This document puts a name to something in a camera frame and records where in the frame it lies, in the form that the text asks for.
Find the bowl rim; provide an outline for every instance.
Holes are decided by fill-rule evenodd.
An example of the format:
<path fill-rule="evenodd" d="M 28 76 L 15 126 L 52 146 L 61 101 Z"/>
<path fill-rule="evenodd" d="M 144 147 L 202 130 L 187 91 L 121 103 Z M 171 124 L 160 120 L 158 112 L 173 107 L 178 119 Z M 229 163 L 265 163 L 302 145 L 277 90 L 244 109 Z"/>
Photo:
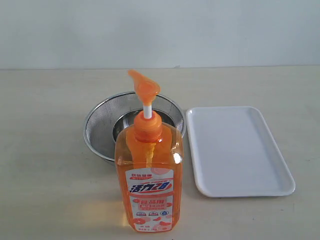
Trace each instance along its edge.
<path fill-rule="evenodd" d="M 110 101 L 111 99 L 114 99 L 114 98 L 117 98 L 117 97 L 120 97 L 122 95 L 129 95 L 129 94 L 136 94 L 135 91 L 126 91 L 126 92 L 121 92 L 121 93 L 118 93 L 118 94 L 115 94 L 115 95 L 112 95 L 108 98 L 106 98 L 105 100 L 101 101 L 100 103 L 98 103 L 89 113 L 88 115 L 85 117 L 85 120 L 84 120 L 84 124 L 83 124 L 83 129 L 82 129 L 82 134 L 83 134 L 83 139 L 84 139 L 84 142 L 85 144 L 87 145 L 87 147 L 94 153 L 96 154 L 97 156 L 99 156 L 100 158 L 104 159 L 104 160 L 107 160 L 108 162 L 112 162 L 114 163 L 115 162 L 115 159 L 114 158 L 110 158 L 110 157 L 107 157 L 103 154 L 101 154 L 100 152 L 98 152 L 97 150 L 95 150 L 91 143 L 89 142 L 89 139 L 88 139 L 88 136 L 87 136 L 87 125 L 88 125 L 88 121 L 89 121 L 89 118 L 91 117 L 91 115 L 94 113 L 95 110 L 97 110 L 97 108 L 99 108 L 102 104 L 104 104 L 105 102 L 107 101 Z M 183 110 L 172 100 L 170 99 L 169 97 L 167 96 L 164 96 L 162 94 L 158 94 L 157 97 L 160 97 L 160 98 L 163 98 L 165 100 L 168 100 L 170 103 L 172 103 L 181 113 L 182 115 L 182 120 L 183 120 L 183 128 L 182 128 L 182 132 L 181 132 L 181 135 L 182 137 L 185 135 L 186 133 L 186 128 L 187 128 L 187 125 L 186 125 L 186 116 L 183 112 Z"/>

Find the white wall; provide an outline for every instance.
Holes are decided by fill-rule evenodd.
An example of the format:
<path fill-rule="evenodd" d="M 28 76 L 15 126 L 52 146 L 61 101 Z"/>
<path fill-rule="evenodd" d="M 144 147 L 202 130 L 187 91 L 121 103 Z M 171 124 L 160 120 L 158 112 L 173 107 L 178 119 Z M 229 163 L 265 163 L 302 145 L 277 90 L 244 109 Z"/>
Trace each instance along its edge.
<path fill-rule="evenodd" d="M 2 0 L 0 69 L 320 64 L 320 0 Z"/>

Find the orange pump head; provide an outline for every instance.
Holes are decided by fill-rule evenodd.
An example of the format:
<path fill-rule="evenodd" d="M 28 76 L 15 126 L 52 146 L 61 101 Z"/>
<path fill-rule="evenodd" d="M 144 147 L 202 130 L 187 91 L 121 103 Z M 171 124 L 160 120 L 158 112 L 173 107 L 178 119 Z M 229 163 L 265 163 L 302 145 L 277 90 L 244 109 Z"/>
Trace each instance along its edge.
<path fill-rule="evenodd" d="M 143 142 L 154 142 L 162 133 L 161 117 L 152 111 L 152 102 L 160 92 L 160 86 L 133 69 L 128 74 L 133 78 L 135 93 L 143 103 L 143 111 L 139 112 L 133 123 L 135 136 Z"/>

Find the orange liquid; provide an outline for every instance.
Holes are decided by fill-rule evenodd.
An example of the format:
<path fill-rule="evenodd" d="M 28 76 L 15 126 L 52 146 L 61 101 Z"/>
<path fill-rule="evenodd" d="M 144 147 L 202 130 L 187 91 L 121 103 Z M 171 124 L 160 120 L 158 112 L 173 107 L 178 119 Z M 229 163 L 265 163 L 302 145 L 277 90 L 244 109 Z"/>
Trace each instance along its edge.
<path fill-rule="evenodd" d="M 173 170 L 172 228 L 180 217 L 182 192 L 183 140 L 180 132 L 171 125 L 162 124 L 162 134 L 155 142 L 142 142 L 135 138 L 134 127 L 124 129 L 115 144 L 115 165 L 122 192 L 128 223 L 134 230 L 126 171 L 143 168 L 165 168 Z"/>

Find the pump dispenser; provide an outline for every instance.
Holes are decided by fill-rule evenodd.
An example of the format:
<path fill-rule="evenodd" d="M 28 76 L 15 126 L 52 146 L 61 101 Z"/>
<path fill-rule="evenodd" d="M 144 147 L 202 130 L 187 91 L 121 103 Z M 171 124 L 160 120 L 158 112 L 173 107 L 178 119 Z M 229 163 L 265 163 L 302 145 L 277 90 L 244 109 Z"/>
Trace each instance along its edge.
<path fill-rule="evenodd" d="M 143 110 L 115 143 L 115 164 L 130 226 L 138 232 L 170 231 L 180 217 L 183 140 L 152 110 L 159 85 L 128 71 Z"/>

